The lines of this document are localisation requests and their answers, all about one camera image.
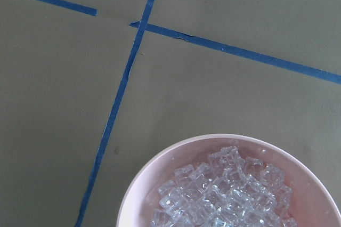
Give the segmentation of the clear ice cube pile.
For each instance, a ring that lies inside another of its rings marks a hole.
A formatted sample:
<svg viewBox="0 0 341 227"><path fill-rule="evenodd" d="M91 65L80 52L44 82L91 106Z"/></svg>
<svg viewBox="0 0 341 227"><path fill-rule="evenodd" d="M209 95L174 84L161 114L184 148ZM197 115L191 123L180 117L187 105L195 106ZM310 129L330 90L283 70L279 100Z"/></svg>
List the clear ice cube pile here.
<svg viewBox="0 0 341 227"><path fill-rule="evenodd" d="M285 176L261 159L241 157L236 146L222 148L173 171L158 188L151 226L297 226Z"/></svg>

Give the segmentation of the pink bowl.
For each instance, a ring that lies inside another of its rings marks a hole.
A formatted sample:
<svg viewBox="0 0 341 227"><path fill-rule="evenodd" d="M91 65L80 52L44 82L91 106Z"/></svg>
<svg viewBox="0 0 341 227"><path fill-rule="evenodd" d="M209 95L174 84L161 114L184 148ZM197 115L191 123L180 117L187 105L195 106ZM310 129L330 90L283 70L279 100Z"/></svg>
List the pink bowl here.
<svg viewBox="0 0 341 227"><path fill-rule="evenodd" d="M183 165L204 161L209 153L235 145L242 156L260 158L286 173L293 190L289 213L298 226L340 226L340 212L321 181L299 160L267 142L236 134L207 134L185 139L154 156L138 172L122 200L117 226L150 226L159 206L158 187Z"/></svg>

